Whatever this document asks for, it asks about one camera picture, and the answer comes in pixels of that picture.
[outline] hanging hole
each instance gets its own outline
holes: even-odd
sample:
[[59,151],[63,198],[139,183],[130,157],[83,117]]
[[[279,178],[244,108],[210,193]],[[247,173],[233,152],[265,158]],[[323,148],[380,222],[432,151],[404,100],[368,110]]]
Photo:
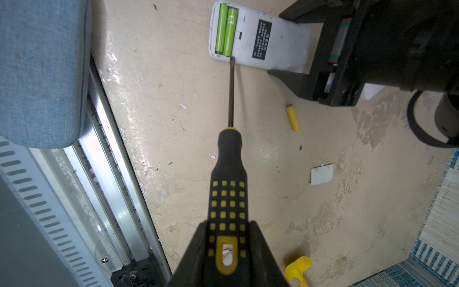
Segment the hanging hole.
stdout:
[[223,244],[223,265],[231,266],[233,264],[233,244]]

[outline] beige floor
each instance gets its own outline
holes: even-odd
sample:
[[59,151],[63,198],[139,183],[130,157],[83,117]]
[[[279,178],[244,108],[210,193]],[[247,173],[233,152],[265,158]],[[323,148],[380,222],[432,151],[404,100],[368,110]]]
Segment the beige floor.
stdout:
[[[291,4],[238,2],[272,15]],[[206,219],[227,119],[229,67],[207,51],[212,5],[93,1],[92,52],[172,270]],[[296,98],[266,71],[237,66],[235,95],[249,218],[282,270],[307,255],[312,287],[342,287],[408,257],[450,154],[409,131],[408,93],[386,88],[354,108],[331,108]],[[432,132],[437,100],[426,93],[417,108]],[[322,163],[335,164],[334,178],[311,186],[310,169]]]

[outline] black and yellow handle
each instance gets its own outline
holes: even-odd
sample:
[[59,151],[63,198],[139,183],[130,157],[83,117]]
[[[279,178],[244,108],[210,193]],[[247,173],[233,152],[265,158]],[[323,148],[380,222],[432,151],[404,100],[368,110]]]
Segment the black and yellow handle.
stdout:
[[[250,249],[247,173],[241,159],[242,137],[235,128],[218,136],[218,160],[211,174],[207,214],[204,286],[249,286]],[[226,266],[223,250],[232,249]]]

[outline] yellow shovel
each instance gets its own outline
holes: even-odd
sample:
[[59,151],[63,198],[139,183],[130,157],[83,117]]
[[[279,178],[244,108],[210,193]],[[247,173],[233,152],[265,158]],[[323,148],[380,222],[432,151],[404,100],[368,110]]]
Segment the yellow shovel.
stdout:
[[287,281],[297,278],[301,287],[309,287],[303,276],[303,272],[312,266],[312,260],[307,256],[301,256],[293,263],[289,264],[284,271],[284,276]]

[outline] black cable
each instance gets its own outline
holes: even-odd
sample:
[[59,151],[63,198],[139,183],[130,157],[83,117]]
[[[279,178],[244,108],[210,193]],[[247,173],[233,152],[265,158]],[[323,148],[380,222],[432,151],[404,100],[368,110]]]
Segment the black cable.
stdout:
[[416,104],[416,101],[419,99],[421,94],[424,91],[419,90],[414,93],[414,95],[411,97],[411,100],[409,100],[408,103],[408,109],[407,109],[407,119],[408,119],[408,124],[411,130],[413,131],[413,134],[423,143],[429,145],[429,146],[434,146],[434,147],[445,147],[445,148],[456,148],[459,147],[459,142],[457,141],[452,141],[449,140],[448,143],[442,142],[434,138],[433,136],[429,135],[426,133],[421,126],[416,122],[416,118],[414,117],[414,106]]

